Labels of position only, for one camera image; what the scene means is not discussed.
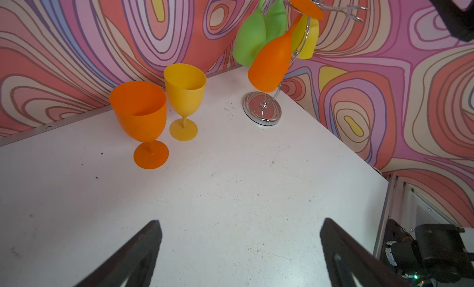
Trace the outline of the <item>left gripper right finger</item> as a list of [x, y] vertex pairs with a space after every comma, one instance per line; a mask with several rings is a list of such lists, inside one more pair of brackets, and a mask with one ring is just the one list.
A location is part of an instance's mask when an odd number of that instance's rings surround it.
[[326, 218], [320, 238], [333, 287], [406, 287], [408, 284], [373, 257], [334, 220]]

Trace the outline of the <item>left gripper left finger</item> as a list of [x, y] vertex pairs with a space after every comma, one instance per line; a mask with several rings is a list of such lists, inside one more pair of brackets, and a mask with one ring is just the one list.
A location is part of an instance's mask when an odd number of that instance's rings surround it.
[[158, 220], [152, 220], [77, 285], [148, 287], [153, 277], [161, 241], [160, 223]]

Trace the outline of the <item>orange wine glass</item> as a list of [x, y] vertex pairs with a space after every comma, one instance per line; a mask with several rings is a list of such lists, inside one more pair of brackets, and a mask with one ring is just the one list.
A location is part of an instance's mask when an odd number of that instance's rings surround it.
[[158, 140], [167, 123], [165, 91], [143, 81], [123, 83], [114, 88], [109, 102], [123, 131], [141, 144], [133, 159], [142, 169], [156, 169], [169, 158], [169, 149]]
[[271, 93], [283, 80], [286, 71], [290, 67], [291, 38], [299, 24], [302, 16], [306, 15], [312, 19], [322, 20], [322, 10], [311, 0], [289, 0], [290, 3], [302, 12], [294, 21], [289, 31], [284, 35], [270, 41], [257, 54], [252, 66], [248, 71], [248, 79], [252, 85], [264, 92]]

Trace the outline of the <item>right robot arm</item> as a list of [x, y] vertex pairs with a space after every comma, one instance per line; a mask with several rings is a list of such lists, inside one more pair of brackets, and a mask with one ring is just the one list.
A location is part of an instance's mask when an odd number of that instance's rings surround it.
[[474, 242], [474, 0], [407, 0], [407, 51], [417, 59], [404, 95], [402, 138], [415, 159], [389, 167], [453, 220], [419, 225], [414, 250], [439, 282], [472, 278]]

